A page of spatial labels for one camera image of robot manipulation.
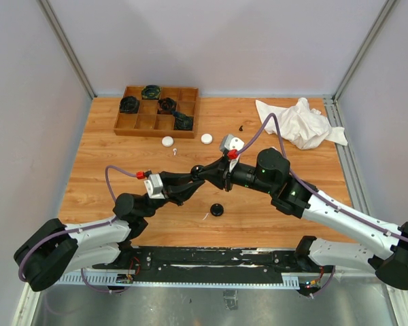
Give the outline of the black earbud charging case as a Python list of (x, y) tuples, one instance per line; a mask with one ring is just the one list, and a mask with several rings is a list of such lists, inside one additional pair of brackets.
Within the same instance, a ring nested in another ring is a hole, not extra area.
[(212, 204), (210, 207), (210, 213), (214, 217), (219, 217), (224, 214), (224, 207), (219, 203)]

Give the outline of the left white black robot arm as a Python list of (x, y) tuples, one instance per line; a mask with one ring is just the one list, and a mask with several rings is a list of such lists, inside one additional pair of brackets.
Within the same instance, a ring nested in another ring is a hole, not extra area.
[(183, 205), (204, 184), (191, 173), (140, 172), (146, 192), (114, 196), (113, 216), (87, 223), (49, 219), (15, 252), (18, 277), (33, 291), (43, 291), (64, 274), (97, 264), (127, 267), (132, 252), (121, 244), (138, 237), (148, 217), (167, 203)]

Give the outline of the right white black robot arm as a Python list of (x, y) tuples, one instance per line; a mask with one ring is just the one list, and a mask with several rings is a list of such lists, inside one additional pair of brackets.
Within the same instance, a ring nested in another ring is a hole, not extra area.
[(207, 166), (196, 166), (194, 177), (230, 191), (233, 185), (264, 192), (285, 215), (332, 228), (353, 244), (302, 238), (294, 262), (304, 272), (319, 266), (343, 266), (371, 272), (391, 287), (408, 290), (408, 222), (396, 225), (346, 206), (289, 171), (290, 163), (274, 148), (262, 150), (256, 165), (238, 163), (228, 152)]

